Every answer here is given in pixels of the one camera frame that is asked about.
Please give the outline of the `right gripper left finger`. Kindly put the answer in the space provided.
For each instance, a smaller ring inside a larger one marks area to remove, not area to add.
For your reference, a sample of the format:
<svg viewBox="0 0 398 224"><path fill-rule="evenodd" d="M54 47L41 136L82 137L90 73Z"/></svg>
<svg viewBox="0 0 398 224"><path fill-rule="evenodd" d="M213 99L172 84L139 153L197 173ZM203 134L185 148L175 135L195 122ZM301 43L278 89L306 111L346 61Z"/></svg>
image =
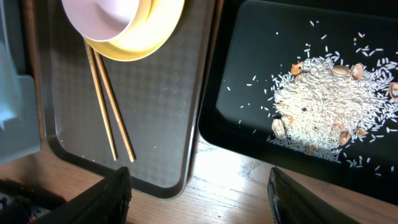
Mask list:
<svg viewBox="0 0 398 224"><path fill-rule="evenodd" d="M35 223L125 223L132 198L131 176L122 167Z"/></svg>

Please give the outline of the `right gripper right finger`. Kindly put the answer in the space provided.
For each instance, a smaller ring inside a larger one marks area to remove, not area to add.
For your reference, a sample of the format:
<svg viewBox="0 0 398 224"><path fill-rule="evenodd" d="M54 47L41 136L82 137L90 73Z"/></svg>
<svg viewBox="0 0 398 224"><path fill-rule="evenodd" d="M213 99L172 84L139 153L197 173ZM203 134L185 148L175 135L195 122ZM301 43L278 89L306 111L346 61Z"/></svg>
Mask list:
<svg viewBox="0 0 398 224"><path fill-rule="evenodd" d="M357 221L332 207L277 167L270 171L267 194L276 224L354 224Z"/></svg>

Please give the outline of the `rice and nutshell pile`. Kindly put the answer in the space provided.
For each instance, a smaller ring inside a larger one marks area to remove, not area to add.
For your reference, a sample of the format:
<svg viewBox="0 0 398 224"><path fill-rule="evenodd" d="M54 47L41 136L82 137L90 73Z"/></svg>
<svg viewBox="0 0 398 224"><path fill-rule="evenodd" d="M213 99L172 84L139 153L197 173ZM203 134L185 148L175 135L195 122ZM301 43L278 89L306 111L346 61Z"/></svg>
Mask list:
<svg viewBox="0 0 398 224"><path fill-rule="evenodd" d="M272 79L271 141L335 162L344 147L397 122L397 60L374 68L336 55L307 57Z"/></svg>

